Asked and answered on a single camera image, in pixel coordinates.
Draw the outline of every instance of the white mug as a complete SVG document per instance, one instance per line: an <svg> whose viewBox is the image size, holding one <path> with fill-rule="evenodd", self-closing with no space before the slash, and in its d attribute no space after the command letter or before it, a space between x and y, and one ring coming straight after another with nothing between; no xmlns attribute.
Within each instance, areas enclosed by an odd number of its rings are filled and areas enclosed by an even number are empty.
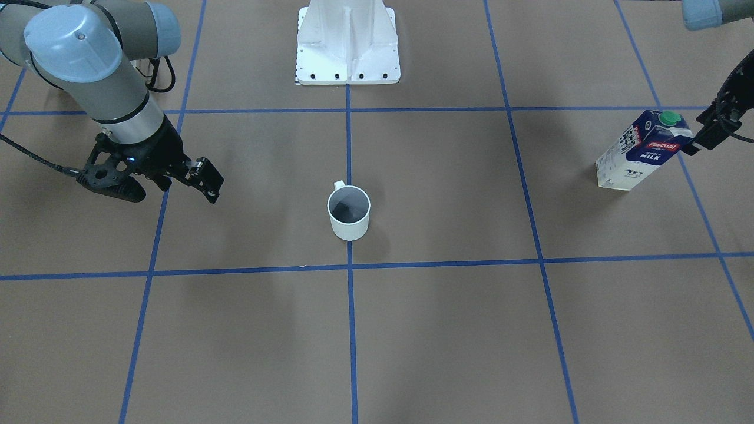
<svg viewBox="0 0 754 424"><path fill-rule="evenodd" d="M369 196L356 186L335 183L335 191L327 199L327 213L335 235L346 241L358 240L369 228Z"/></svg>

